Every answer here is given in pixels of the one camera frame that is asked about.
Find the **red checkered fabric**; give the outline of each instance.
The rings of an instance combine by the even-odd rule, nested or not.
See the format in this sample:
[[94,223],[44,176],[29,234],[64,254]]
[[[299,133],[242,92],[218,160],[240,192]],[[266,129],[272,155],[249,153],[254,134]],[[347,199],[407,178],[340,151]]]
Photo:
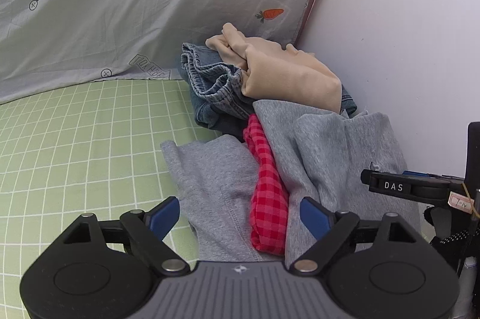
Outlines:
[[258,251],[282,256],[285,253],[289,194],[277,171],[272,149],[256,114],[249,117],[243,137],[260,167],[251,197],[251,244]]

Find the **gray sweatpants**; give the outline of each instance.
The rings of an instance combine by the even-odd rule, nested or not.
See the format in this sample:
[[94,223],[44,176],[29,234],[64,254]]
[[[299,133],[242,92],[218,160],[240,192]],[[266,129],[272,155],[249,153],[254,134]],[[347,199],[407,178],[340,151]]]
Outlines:
[[199,258],[206,261],[278,260],[250,243],[250,198],[258,181],[258,163],[230,135],[207,143],[161,145],[178,186],[181,212],[195,229]]
[[285,101],[253,103],[272,148],[278,172],[290,193],[285,262],[289,265],[315,239],[299,217],[300,201],[310,196],[331,211],[349,210],[379,220],[399,213],[420,230],[416,203],[371,193],[360,181],[371,163],[380,171],[406,168],[390,121],[381,113],[348,119],[325,110]]

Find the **rubber band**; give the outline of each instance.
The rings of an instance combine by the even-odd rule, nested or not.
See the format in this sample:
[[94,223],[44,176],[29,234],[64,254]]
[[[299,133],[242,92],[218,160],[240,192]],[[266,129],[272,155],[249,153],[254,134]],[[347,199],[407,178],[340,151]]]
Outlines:
[[462,182],[462,186],[463,186],[463,190],[465,190],[465,193],[466,193],[466,196],[469,198],[469,201],[470,201],[470,205],[472,206],[472,212],[475,214],[475,216],[477,218],[480,219],[480,215],[479,213],[477,212],[477,210],[475,209],[475,206],[474,206],[474,200],[471,199],[470,197],[470,193],[469,191],[467,190],[467,186],[465,185],[465,182]]

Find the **label sticker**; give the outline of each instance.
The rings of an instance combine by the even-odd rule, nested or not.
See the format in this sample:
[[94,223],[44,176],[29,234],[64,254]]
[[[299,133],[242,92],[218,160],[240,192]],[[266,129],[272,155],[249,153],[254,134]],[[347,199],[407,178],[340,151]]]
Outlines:
[[472,213],[472,204],[470,203],[469,198],[462,196],[461,194],[450,192],[448,205],[463,212]]
[[157,64],[148,60],[148,57],[141,54],[136,55],[130,61],[130,65],[137,65],[143,72],[150,75],[149,79],[169,79],[170,71],[160,68]]
[[385,191],[410,194],[412,185],[405,182],[400,183],[397,181],[379,180],[378,188],[383,189]]

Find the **paper tag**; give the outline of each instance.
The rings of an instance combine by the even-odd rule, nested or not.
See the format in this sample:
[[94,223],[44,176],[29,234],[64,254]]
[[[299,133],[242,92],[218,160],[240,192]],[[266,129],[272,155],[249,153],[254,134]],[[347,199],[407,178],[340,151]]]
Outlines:
[[469,198],[462,196],[461,194],[450,192],[448,205],[463,212],[472,213],[472,204],[470,203]]

